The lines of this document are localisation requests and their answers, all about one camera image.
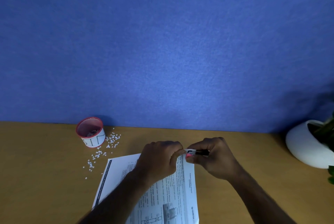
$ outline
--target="plant pot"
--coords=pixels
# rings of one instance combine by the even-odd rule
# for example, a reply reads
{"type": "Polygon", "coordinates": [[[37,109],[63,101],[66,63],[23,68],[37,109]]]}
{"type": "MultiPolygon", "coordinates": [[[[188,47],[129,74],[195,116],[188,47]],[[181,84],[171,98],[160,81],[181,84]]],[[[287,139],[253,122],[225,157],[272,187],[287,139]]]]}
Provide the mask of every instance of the plant pot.
{"type": "Polygon", "coordinates": [[[309,120],[292,128],[286,136],[287,147],[301,162],[327,169],[329,165],[334,165],[334,152],[311,134],[308,124],[322,125],[323,122],[309,120]]]}

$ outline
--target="red rim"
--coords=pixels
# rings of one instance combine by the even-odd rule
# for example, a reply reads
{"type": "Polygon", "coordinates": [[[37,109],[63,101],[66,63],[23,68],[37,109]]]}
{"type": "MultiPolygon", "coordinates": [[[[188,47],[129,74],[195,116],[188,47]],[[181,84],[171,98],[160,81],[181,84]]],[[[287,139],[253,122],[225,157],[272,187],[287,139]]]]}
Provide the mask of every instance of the red rim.
{"type": "Polygon", "coordinates": [[[81,121],[77,124],[77,127],[75,128],[75,132],[77,133],[77,135],[78,135],[80,138],[83,138],[83,139],[90,139],[90,138],[93,138],[93,137],[95,137],[96,135],[98,135],[98,134],[102,131],[102,129],[103,129],[103,122],[102,122],[101,119],[99,119],[98,117],[88,117],[88,118],[84,118],[83,120],[81,120],[81,121]],[[78,127],[79,127],[79,125],[80,125],[82,122],[84,122],[85,120],[88,120],[88,119],[90,119],[90,118],[96,118],[97,120],[99,120],[99,121],[101,122],[101,128],[100,128],[100,130],[99,130],[96,134],[94,134],[94,135],[92,135],[92,136],[90,136],[90,137],[82,137],[81,135],[78,134],[78,127]]]}

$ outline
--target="textured blue wall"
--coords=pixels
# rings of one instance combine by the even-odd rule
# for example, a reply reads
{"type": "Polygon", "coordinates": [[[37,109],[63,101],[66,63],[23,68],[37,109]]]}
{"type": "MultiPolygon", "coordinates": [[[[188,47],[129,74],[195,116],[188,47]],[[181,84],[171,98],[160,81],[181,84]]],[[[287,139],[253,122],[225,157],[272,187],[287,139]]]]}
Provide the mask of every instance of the textured blue wall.
{"type": "Polygon", "coordinates": [[[0,0],[0,120],[272,132],[334,109],[334,0],[0,0]]]}

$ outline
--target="white paper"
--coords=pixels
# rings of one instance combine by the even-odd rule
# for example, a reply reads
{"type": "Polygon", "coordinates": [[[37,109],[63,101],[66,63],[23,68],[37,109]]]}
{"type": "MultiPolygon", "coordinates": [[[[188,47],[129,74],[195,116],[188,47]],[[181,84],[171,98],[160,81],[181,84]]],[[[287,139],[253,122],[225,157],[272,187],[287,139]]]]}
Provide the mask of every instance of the white paper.
{"type": "MultiPolygon", "coordinates": [[[[93,208],[110,194],[135,166],[140,154],[108,159],[93,208]]],[[[140,198],[126,224],[198,224],[194,164],[185,154],[176,172],[158,181],[140,198]]]]}

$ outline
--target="desk surface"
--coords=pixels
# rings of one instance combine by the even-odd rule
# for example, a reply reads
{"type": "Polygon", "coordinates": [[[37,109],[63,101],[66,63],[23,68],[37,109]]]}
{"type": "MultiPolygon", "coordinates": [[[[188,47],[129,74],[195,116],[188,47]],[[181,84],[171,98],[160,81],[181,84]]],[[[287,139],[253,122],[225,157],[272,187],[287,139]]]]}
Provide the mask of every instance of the desk surface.
{"type": "MultiPolygon", "coordinates": [[[[116,148],[86,147],[75,125],[0,122],[0,222],[75,223],[92,207],[107,158],[141,152],[152,141],[178,140],[184,147],[222,136],[244,168],[298,223],[334,222],[334,186],[326,170],[296,160],[273,134],[105,127],[121,135],[116,148]]],[[[195,167],[201,223],[252,223],[241,199],[226,181],[195,167]]]]}

